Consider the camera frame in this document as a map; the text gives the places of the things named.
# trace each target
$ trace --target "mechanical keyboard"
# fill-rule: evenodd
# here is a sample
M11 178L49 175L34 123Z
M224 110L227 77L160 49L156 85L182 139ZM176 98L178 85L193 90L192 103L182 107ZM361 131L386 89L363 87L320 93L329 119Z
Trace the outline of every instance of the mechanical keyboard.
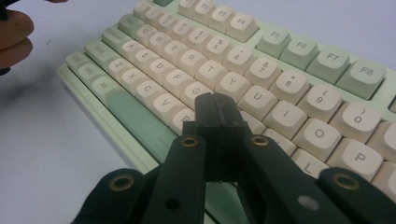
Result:
M309 36L211 0L141 1L58 74L142 173L215 91L308 175L344 167L396 202L396 72ZM247 222L231 183L208 183L205 208Z

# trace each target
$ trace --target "finger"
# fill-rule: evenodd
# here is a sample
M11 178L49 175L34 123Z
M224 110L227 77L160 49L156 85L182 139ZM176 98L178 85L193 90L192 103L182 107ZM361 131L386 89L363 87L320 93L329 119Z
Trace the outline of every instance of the finger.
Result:
M8 21L0 21L0 50L20 43L33 32L35 26L24 13L8 10Z
M67 2L67 0L47 0L51 3L63 3L63 2Z
M10 48L0 50L0 69L10 67L29 56L32 52L32 42L25 38Z

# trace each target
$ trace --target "black plastic part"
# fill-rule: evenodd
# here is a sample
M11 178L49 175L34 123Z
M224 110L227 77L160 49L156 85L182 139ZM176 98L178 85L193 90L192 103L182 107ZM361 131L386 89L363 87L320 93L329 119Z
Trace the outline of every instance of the black plastic part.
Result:
M326 169L318 186L354 223L396 223L396 204L351 171Z
M144 177L135 170L120 169L105 175L87 197L73 221L82 223L128 223L144 187Z
M206 140L207 182L235 182L241 164L239 149L247 133L233 99L206 93L195 99L195 133Z
M158 176L142 223L204 223L205 139L176 138Z
M244 143L244 163L267 205L264 223L351 223L274 140L251 135Z

